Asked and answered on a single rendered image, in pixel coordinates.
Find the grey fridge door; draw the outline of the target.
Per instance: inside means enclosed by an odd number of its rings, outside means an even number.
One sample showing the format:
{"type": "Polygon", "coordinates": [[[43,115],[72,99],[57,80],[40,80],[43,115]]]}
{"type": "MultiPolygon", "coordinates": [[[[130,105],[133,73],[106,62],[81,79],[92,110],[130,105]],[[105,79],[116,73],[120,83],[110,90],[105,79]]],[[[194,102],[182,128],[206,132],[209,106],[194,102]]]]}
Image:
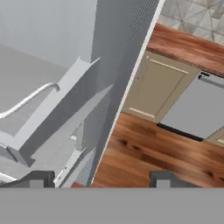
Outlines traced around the grey fridge door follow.
{"type": "Polygon", "coordinates": [[[49,82],[15,114],[0,120],[0,181],[21,179],[32,171],[54,171],[55,179],[74,154],[70,136],[81,109],[94,97],[97,64],[76,59],[69,68],[0,45],[0,113],[49,82]]]}

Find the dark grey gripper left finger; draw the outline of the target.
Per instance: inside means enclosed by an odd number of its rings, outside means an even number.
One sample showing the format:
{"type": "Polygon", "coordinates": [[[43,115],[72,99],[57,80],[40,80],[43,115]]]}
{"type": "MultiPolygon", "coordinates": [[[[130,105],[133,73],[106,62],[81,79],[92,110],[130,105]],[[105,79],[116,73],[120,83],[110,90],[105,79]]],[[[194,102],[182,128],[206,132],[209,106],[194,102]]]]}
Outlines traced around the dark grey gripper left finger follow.
{"type": "Polygon", "coordinates": [[[31,171],[21,179],[0,184],[0,188],[54,188],[54,171],[31,171]]]}

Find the beige cupboard door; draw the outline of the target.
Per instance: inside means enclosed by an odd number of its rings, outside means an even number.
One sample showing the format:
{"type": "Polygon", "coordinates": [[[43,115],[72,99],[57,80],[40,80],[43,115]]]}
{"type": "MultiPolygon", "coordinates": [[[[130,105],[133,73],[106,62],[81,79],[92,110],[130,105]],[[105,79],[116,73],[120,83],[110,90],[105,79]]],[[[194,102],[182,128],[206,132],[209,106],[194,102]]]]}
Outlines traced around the beige cupboard door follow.
{"type": "Polygon", "coordinates": [[[197,67],[146,51],[122,110],[160,122],[199,71],[197,67]]]}

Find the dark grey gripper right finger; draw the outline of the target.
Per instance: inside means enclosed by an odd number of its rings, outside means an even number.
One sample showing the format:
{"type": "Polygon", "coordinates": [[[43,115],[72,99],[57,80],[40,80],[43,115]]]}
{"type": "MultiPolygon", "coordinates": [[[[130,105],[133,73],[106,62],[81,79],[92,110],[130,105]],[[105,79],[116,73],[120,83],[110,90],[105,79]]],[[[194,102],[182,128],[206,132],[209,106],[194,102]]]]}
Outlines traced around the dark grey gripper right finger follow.
{"type": "Polygon", "coordinates": [[[199,188],[198,185],[184,181],[170,171],[150,171],[149,187],[152,188],[199,188]]]}

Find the grey dishwasher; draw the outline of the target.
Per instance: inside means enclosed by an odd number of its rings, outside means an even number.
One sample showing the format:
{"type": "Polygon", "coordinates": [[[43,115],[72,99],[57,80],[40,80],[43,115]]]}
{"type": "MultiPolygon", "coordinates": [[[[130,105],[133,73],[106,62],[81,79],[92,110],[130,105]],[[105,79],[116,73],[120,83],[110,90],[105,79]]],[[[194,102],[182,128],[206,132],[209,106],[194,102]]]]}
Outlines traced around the grey dishwasher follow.
{"type": "Polygon", "coordinates": [[[200,71],[157,126],[202,142],[224,126],[224,89],[199,80],[200,74],[218,76],[200,71]]]}

